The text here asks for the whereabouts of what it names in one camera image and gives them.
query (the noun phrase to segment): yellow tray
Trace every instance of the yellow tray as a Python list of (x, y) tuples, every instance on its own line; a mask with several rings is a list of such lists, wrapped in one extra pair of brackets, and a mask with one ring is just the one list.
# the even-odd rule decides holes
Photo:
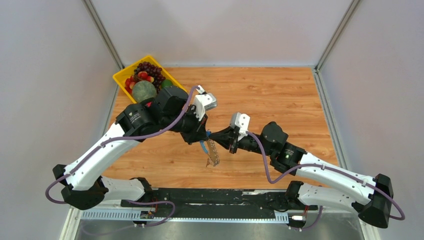
[(127, 66), (126, 68), (120, 70), (119, 72), (115, 73), (113, 75), (113, 79), (115, 80), (115, 82), (119, 85), (119, 87), (122, 89), (122, 91), (129, 97), (129, 99), (131, 99), (131, 102), (133, 103), (137, 103), (136, 100), (134, 100), (133, 96), (131, 96), (131, 94), (125, 90), (125, 80), (127, 80), (127, 78), (129, 78), (131, 75), (134, 75), (134, 70), (139, 66), (139, 63), (142, 62), (149, 62), (159, 68), (162, 68), (162, 72), (161, 74), (166, 78), (171, 80), (171, 82), (183, 89), (184, 91), (187, 92), (186, 89), (184, 89), (184, 87), (177, 81), (175, 80), (175, 78), (173, 78), (166, 70), (165, 68), (163, 68), (152, 56), (147, 55), (145, 57), (143, 57), (142, 59), (134, 62), (133, 64), (131, 64), (130, 66)]

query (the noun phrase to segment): green melon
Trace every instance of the green melon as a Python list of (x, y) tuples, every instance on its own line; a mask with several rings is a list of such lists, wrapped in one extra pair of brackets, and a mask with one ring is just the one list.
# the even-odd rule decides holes
[(149, 98), (154, 98), (156, 95), (156, 88), (149, 81), (139, 81), (132, 88), (132, 97), (137, 103), (141, 103)]

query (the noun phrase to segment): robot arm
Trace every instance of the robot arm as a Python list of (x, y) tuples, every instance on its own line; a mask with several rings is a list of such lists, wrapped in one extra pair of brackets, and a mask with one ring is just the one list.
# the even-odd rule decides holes
[[(304, 205), (319, 205), (347, 210), (358, 214), (365, 222), (380, 228), (387, 228), (392, 203), (373, 188), (376, 187), (393, 197), (390, 178), (379, 174), (376, 177), (361, 175), (328, 163), (304, 149), (287, 142), (288, 134), (275, 122), (268, 123), (260, 135), (248, 133), (250, 117), (235, 113), (229, 127), (212, 133), (209, 138), (235, 154), (237, 149), (270, 156), (270, 165), (277, 171), (290, 172), (293, 176), (312, 179), (332, 188), (312, 186), (301, 181), (292, 181), (286, 197)], [(268, 180), (274, 184), (277, 180)]]
[[(197, 86), (200, 93), (194, 97), (193, 104), (187, 112), (170, 129), (180, 133), (188, 144), (207, 140), (206, 111), (217, 106), (217, 100), (211, 93), (206, 93)], [(116, 122), (86, 153), (69, 165), (58, 164), (53, 168), (56, 179), (69, 175), (60, 183), (64, 201), (80, 210), (90, 209), (106, 200), (141, 201), (143, 195), (151, 191), (144, 178), (131, 180), (112, 179), (101, 176), (120, 156), (134, 148), (143, 140), (121, 139), (108, 144), (103, 143), (117, 137), (136, 137), (157, 133), (169, 126), (181, 113), (188, 101), (188, 94), (181, 88), (171, 86), (159, 92), (152, 99), (142, 103), (131, 104), (118, 115)], [(86, 162), (76, 171), (71, 172), (89, 154)]]
[[(270, 165), (281, 173), (297, 167), (290, 174), (313, 179), (333, 188), (292, 181), (285, 193), (286, 199), (307, 206), (347, 210), (357, 213), (362, 220), (373, 226), (387, 228), (392, 203), (373, 188), (392, 198), (390, 178), (382, 174), (376, 177), (361, 175), (325, 162), (287, 142), (288, 134), (275, 122), (267, 124), (260, 135), (250, 133), (250, 117), (239, 112), (232, 116), (229, 127), (208, 137), (206, 111), (215, 108), (217, 100), (201, 86), (197, 90), (199, 94), (188, 108), (185, 108), (190, 101), (188, 94), (176, 86), (162, 89), (155, 98), (127, 106), (110, 129), (83, 156), (69, 165), (55, 166), (53, 174), (56, 182), (60, 181), (64, 185), (61, 191), (64, 202), (80, 210), (90, 209), (106, 200), (149, 202), (148, 197), (144, 196), (152, 189), (145, 178), (120, 180), (101, 174), (121, 155), (142, 143), (144, 138), (140, 136), (170, 130), (180, 133), (189, 145), (211, 139), (232, 154), (237, 149), (264, 154), (270, 157)], [(105, 143), (117, 137), (120, 139)], [(278, 179), (268, 180), (276, 183)]]

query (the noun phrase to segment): wooden table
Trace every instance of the wooden table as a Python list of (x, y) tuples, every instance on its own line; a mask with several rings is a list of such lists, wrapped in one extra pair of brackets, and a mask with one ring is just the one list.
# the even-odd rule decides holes
[[(249, 130), (260, 134), (264, 125), (277, 122), (288, 141), (337, 165), (314, 77), (309, 68), (176, 67), (167, 68), (187, 90), (202, 85), (217, 98), (218, 107), (207, 112), (206, 127), (226, 128), (233, 113), (248, 114)], [(131, 101), (119, 91), (111, 123)], [(115, 179), (146, 178), (156, 188), (285, 189), (287, 176), (269, 184), (259, 154), (238, 150), (230, 154), (216, 144), (220, 164), (206, 167), (207, 155), (199, 143), (186, 144), (179, 133), (166, 132), (148, 139), (124, 154), (104, 176)], [(272, 179), (280, 175), (269, 166)]]

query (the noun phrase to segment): silver floor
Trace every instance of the silver floor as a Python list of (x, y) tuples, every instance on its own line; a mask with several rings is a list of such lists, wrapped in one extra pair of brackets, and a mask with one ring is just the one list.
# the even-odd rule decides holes
[[(317, 214), (310, 212), (306, 225), (311, 224)], [(132, 222), (121, 220), (81, 220), (76, 240), (363, 240), (358, 217), (350, 213), (323, 213), (318, 224), (306, 231), (289, 230), (278, 223), (207, 223), (167, 222), (154, 227), (131, 227), (113, 234), (92, 236), (112, 232), (130, 226)]]

